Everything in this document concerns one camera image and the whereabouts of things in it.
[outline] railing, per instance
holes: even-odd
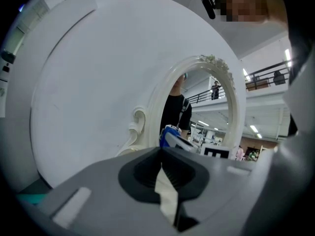
[[[281,85],[285,84],[289,79],[289,68],[286,66],[287,63],[292,62],[293,60],[283,61],[278,64],[274,64],[263,68],[254,73],[250,73],[245,77],[246,80],[246,90],[252,91],[256,89],[263,89],[269,87],[271,84]],[[274,69],[276,67],[285,66],[284,68]],[[212,89],[206,90],[194,96],[188,98],[191,104],[199,103],[206,100],[216,100],[225,97],[225,92],[223,88],[219,88],[219,93],[214,93]]]
[[[289,79],[289,68],[286,66],[286,64],[288,64],[289,62],[292,62],[292,60],[283,61],[278,64],[268,66],[266,68],[263,68],[259,71],[250,73],[247,76],[245,76],[245,80],[247,81],[246,82],[247,91],[267,88],[270,87],[271,84],[274,84],[276,86],[285,84],[286,81]],[[280,66],[284,67],[280,69],[275,69],[276,67]]]
[[[201,101],[205,101],[205,100],[216,100],[216,99],[221,99],[225,97],[225,92],[223,90],[223,88],[219,89],[219,93],[218,94],[214,94],[213,91],[211,89],[206,90],[202,93],[196,94],[192,97],[189,97],[188,100],[189,102],[192,103],[198,103]]]

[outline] black plastic part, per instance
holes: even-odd
[[[202,4],[203,6],[205,7],[207,13],[208,13],[208,16],[210,19],[215,19],[216,18],[216,15],[215,15],[215,12],[214,12],[214,4],[212,2],[211,4],[211,1],[212,0],[201,0],[202,1]]]
[[[214,148],[205,148],[205,155],[208,155],[209,152],[212,152],[212,156],[215,157],[216,154],[220,154],[220,158],[228,158],[228,151],[214,149]]]
[[[9,67],[7,67],[7,66],[4,66],[3,68],[2,68],[2,71],[4,71],[4,72],[10,72],[10,68]]]
[[[15,60],[15,55],[10,53],[10,52],[8,52],[8,51],[2,51],[1,52],[1,58],[3,60],[5,60],[6,62],[9,62],[9,63],[13,64],[14,60]]]
[[[137,201],[160,203],[155,184],[162,165],[178,192],[179,203],[197,198],[209,182],[209,172],[202,165],[173,152],[174,150],[187,153],[177,148],[155,148],[125,164],[118,174],[124,191]]]
[[[182,204],[177,205],[174,227],[176,227],[179,232],[183,232],[198,224],[199,222],[197,220],[187,216],[185,208]]]

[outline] person on balcony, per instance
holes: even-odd
[[[275,83],[275,85],[285,84],[284,74],[282,74],[280,71],[275,71],[274,72],[274,83]]]
[[[192,107],[181,93],[181,86],[187,76],[185,73],[179,77],[169,93],[163,110],[160,133],[166,125],[173,125],[182,130],[181,136],[183,138],[186,138],[188,134]]]
[[[309,8],[313,0],[215,0],[215,9],[227,21],[265,23],[277,22],[288,30],[292,48],[292,67],[289,85],[299,75],[314,45],[314,27],[309,24]],[[297,127],[291,116],[288,135],[296,134]]]
[[[211,87],[212,93],[211,93],[211,100],[216,100],[219,98],[219,88],[221,86],[219,85],[218,81],[215,81],[214,86]]]

